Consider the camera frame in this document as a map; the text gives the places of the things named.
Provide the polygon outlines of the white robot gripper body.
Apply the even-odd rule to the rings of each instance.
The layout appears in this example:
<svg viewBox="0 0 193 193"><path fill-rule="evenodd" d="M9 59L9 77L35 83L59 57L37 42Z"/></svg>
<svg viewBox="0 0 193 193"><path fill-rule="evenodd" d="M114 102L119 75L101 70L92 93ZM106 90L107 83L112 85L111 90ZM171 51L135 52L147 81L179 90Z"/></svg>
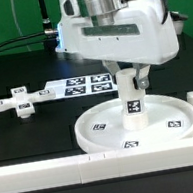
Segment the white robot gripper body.
<svg viewBox="0 0 193 193"><path fill-rule="evenodd" d="M113 14L110 26L96 27L90 18L62 18L64 52L92 60L163 64L179 50L173 21L168 16L162 23L163 16L161 0L134 0Z"/></svg>

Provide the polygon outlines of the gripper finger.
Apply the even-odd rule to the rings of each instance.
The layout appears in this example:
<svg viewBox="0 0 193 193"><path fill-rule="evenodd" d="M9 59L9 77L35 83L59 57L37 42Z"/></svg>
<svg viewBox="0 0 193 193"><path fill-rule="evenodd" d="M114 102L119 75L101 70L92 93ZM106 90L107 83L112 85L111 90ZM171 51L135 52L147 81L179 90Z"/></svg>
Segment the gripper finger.
<svg viewBox="0 0 193 193"><path fill-rule="evenodd" d="M148 80L148 75L150 71L150 65L149 64L142 64L142 63L134 63L133 68L136 70L135 72L135 85L136 87L141 90L141 89L147 89L149 87L149 80Z"/></svg>
<svg viewBox="0 0 193 193"><path fill-rule="evenodd" d="M118 63L116 63L115 61L103 60L102 64L104 65L105 69L109 71L110 74L117 73L120 70Z"/></svg>

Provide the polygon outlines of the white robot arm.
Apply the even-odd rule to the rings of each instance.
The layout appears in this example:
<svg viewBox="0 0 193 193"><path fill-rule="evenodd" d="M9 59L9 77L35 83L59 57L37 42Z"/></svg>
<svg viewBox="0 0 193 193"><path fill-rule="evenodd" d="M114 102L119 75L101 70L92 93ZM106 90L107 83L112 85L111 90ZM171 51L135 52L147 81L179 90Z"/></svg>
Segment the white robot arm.
<svg viewBox="0 0 193 193"><path fill-rule="evenodd" d="M119 62L136 69L138 89L149 84L152 64L176 56L178 39L166 0L59 0L61 58L101 60L112 75Z"/></svg>

